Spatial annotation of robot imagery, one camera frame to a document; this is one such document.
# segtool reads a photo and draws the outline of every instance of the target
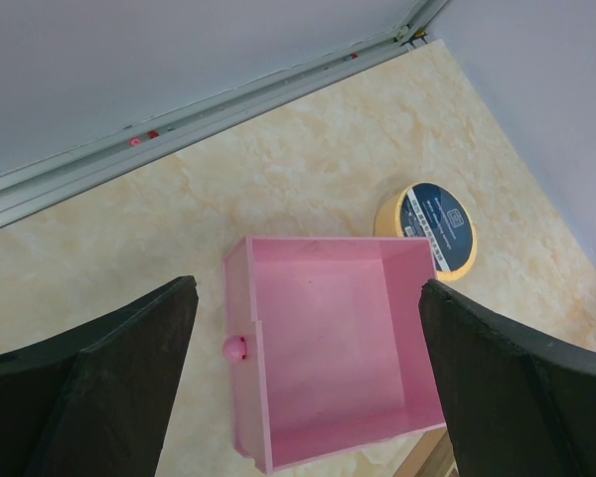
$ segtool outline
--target pink knob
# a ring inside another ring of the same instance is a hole
[[[230,363],[238,363],[247,357],[247,346],[242,336],[230,336],[223,344],[223,356]]]

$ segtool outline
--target round label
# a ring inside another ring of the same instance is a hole
[[[434,184],[417,184],[406,192],[401,206],[405,237],[427,237],[435,268],[460,269],[473,249],[473,230],[466,211],[449,192]]]

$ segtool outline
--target empty pink container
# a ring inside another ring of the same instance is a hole
[[[425,238],[246,237],[224,261],[234,447],[266,474],[444,424]]]

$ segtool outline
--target beige marble floor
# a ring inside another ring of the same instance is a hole
[[[365,236],[432,180],[470,211],[455,287],[596,350],[596,272],[441,43],[332,85],[0,231],[0,353],[181,274],[201,296],[161,477],[254,476],[230,448],[221,260],[244,234]],[[390,476],[418,436],[285,471]]]

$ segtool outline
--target white wall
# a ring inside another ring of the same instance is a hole
[[[596,0],[452,0],[430,31],[596,266]]]
[[[414,0],[0,0],[0,174],[384,33]]]

